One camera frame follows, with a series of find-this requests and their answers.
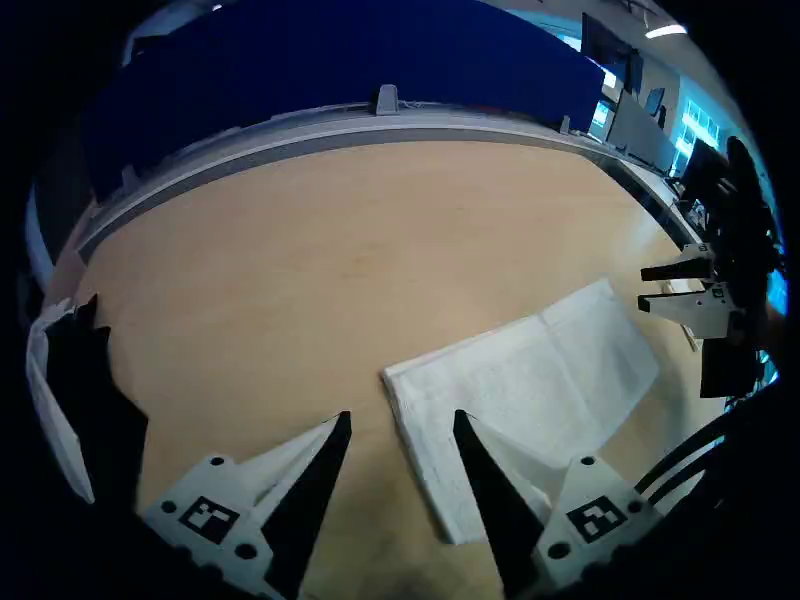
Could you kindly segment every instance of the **ceiling light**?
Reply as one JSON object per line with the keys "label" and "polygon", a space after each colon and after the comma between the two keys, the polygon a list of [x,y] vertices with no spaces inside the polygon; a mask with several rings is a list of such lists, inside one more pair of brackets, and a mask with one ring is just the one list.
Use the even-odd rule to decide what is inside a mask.
{"label": "ceiling light", "polygon": [[667,25],[666,27],[659,27],[658,29],[653,29],[653,31],[648,31],[644,34],[646,38],[653,39],[654,37],[661,37],[662,35],[671,35],[673,33],[686,33],[686,27],[683,25]]}

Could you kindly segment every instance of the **window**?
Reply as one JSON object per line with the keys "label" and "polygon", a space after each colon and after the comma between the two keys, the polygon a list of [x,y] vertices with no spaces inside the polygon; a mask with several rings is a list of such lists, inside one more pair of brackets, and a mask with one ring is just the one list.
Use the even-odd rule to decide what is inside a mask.
{"label": "window", "polygon": [[681,118],[678,139],[675,141],[676,153],[670,175],[683,173],[698,138],[712,148],[719,148],[719,125],[714,123],[714,120],[697,104],[689,100]]}
{"label": "window", "polygon": [[592,123],[595,125],[599,125],[600,127],[605,127],[606,120],[608,119],[608,107],[605,104],[597,103],[597,106],[594,109],[594,116],[592,117]]}
{"label": "window", "polygon": [[556,37],[574,50],[577,50],[578,52],[581,51],[581,38],[574,38],[570,35],[564,35],[563,33],[559,33],[556,35]]}

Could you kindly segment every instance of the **wall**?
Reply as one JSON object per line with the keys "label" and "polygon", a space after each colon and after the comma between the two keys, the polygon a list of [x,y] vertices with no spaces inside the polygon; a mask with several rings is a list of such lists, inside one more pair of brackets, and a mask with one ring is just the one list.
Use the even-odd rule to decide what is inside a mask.
{"label": "wall", "polygon": [[[542,27],[551,33],[563,33],[576,38],[581,37],[581,13],[578,14],[577,19],[573,20],[544,12],[521,11],[515,9],[511,9],[508,12],[538,27]],[[639,102],[644,105],[650,90],[659,87],[664,88],[663,104],[667,109],[667,120],[664,126],[664,132],[667,136],[670,136],[673,131],[673,126],[680,122],[679,118],[676,119],[676,116],[678,116],[678,109],[680,108],[678,102],[681,81],[680,75],[655,56],[645,51],[641,51],[640,53],[644,60],[644,69],[642,72],[642,89],[639,94]],[[614,89],[605,87],[603,91],[606,95],[618,101],[619,94],[622,91],[622,83],[617,81],[617,85]],[[598,137],[605,139],[610,123],[611,120],[609,119],[609,121],[606,122],[603,135]]]}
{"label": "wall", "polygon": [[[668,35],[653,40],[644,37],[647,27],[642,18],[633,16],[618,4],[602,0],[484,0],[487,4],[503,9],[530,11],[547,15],[546,21],[573,27],[578,24],[580,32],[581,15],[585,12],[599,19],[606,27],[611,29],[620,39],[639,48],[643,55],[649,56],[658,64],[669,68],[683,77],[688,77],[696,82],[697,86],[712,98],[717,106],[729,115],[729,121],[744,133],[748,138],[754,139],[739,106],[731,96],[725,83],[717,74],[705,54],[686,35]],[[660,27],[672,22],[663,9],[650,3],[660,18],[649,18],[651,28]],[[676,107],[681,112],[683,106],[678,103]]]}
{"label": "wall", "polygon": [[[664,87],[667,124],[664,127],[674,143],[680,130],[681,117],[689,98],[695,101],[723,130],[720,150],[724,152],[727,138],[735,135],[750,151],[761,179],[767,203],[774,209],[774,194],[766,165],[755,136],[722,78],[706,55],[689,35],[667,35],[652,40],[644,34],[648,27],[641,16],[627,13],[618,4],[603,0],[482,0],[487,4],[509,10],[539,26],[560,29],[567,35],[580,37],[581,18],[587,13],[600,20],[620,39],[639,48],[645,58],[640,101],[644,103],[653,87]],[[674,22],[654,2],[649,2],[660,17],[648,17],[650,29]]]}
{"label": "wall", "polygon": [[176,2],[171,2],[148,17],[128,36],[128,41],[125,43],[125,52],[123,54],[123,66],[131,61],[131,50],[133,49],[133,40],[135,38],[172,33],[176,29],[183,27],[199,16],[209,12],[211,9],[207,4],[208,2],[204,1],[178,0]]}

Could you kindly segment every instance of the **table surface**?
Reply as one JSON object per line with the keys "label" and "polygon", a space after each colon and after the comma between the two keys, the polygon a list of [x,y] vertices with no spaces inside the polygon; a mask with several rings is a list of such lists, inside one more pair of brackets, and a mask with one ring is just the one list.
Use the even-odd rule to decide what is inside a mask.
{"label": "table surface", "polygon": [[635,481],[721,410],[680,327],[636,309],[658,291],[639,269],[675,254],[576,154],[398,143],[191,190],[106,239],[77,296],[99,294],[115,380],[150,417],[140,510],[209,453],[241,461],[349,409],[306,597],[500,598],[488,544],[440,541],[380,371],[607,276],[661,365],[601,451]]}

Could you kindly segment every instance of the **computer monitor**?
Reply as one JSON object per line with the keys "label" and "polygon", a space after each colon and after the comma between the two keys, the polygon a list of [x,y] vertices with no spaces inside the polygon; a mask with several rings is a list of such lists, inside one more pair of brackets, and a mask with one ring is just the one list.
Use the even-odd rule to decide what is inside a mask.
{"label": "computer monitor", "polygon": [[655,117],[661,108],[661,103],[664,101],[664,88],[653,88],[647,94],[647,101],[644,103],[644,109],[651,117]]}
{"label": "computer monitor", "polygon": [[586,13],[583,13],[581,54],[619,77],[626,92],[639,95],[644,70],[644,61],[639,52]]}

